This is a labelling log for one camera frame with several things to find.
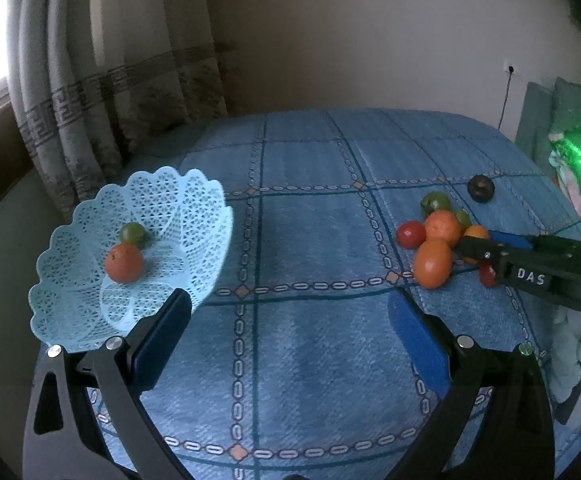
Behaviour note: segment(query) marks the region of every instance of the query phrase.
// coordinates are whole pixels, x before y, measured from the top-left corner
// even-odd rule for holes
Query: table
[[[549,365],[551,308],[454,265],[437,290],[393,241],[439,190],[475,223],[581,239],[559,189],[494,128],[440,112],[308,110],[182,126],[126,168],[171,165],[221,182],[234,234],[214,293],[193,315],[157,387],[142,396],[199,480],[383,478],[437,403],[391,329],[387,297],[406,286],[429,314],[487,348],[527,340]],[[465,183],[487,174],[494,200]],[[490,391],[475,402],[451,465],[469,450]],[[117,462],[132,466],[92,392]],[[557,471],[581,436],[555,425]]]

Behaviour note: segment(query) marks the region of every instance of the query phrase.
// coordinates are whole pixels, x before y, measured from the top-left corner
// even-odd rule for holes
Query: orange
[[[441,238],[426,240],[414,255],[413,275],[424,288],[442,286],[448,280],[451,269],[452,251]]]
[[[104,269],[113,282],[135,282],[144,271],[144,257],[135,245],[118,244],[108,251]]]
[[[461,238],[461,224],[451,211],[439,210],[431,213],[424,222],[426,239],[441,238],[453,248]]]
[[[471,225],[465,230],[464,236],[472,236],[473,238],[484,238],[490,240],[490,234],[488,234],[488,229],[482,225]],[[479,262],[472,258],[462,258],[467,264],[477,265]]]

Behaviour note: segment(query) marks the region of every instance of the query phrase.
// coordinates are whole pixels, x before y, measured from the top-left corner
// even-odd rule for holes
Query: fruit basket
[[[129,222],[146,230],[144,268],[137,281],[116,283],[104,261]],[[102,187],[75,208],[70,225],[55,229],[37,259],[40,282],[28,297],[32,332],[48,345],[85,351],[126,335],[175,288],[186,290],[197,308],[218,278],[232,227],[221,184],[198,170],[139,171],[125,186]]]

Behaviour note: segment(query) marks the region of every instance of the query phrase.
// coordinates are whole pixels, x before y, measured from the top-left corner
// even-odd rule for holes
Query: cloth
[[[555,82],[551,133],[562,134],[581,128],[581,85],[560,77]]]
[[[489,229],[581,239],[560,190],[494,128],[402,110],[250,116],[177,128],[141,146],[126,174],[167,164],[219,180],[235,215],[215,292],[142,395],[196,479],[384,478],[438,402],[390,326],[395,284],[452,332],[506,351],[528,341],[549,369],[553,306],[484,288],[461,262],[441,288],[421,289],[414,251],[393,241],[433,190]],[[477,173],[495,183],[489,203],[467,193]],[[476,399],[450,465],[489,396]],[[113,457],[132,467],[96,390],[91,400]],[[559,473],[581,435],[555,424],[555,438]]]
[[[528,155],[548,178],[555,175],[555,170],[548,162],[552,151],[548,140],[552,114],[553,91],[537,83],[528,83],[515,146]]]
[[[70,218],[139,142],[225,115],[206,0],[8,0],[8,89]]]
[[[563,134],[551,134],[551,141],[560,140]],[[581,218],[581,191],[577,177],[570,166],[561,158],[559,153],[552,151],[549,157],[550,165],[557,170],[557,183],[564,196],[573,204],[575,211]]]

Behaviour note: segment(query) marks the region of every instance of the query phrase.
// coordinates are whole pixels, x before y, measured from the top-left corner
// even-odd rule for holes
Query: red tomato
[[[416,249],[426,241],[426,228],[419,222],[401,224],[397,229],[397,242],[406,249]]]
[[[497,274],[491,264],[484,262],[479,266],[479,281],[483,286],[491,287],[497,285]]]

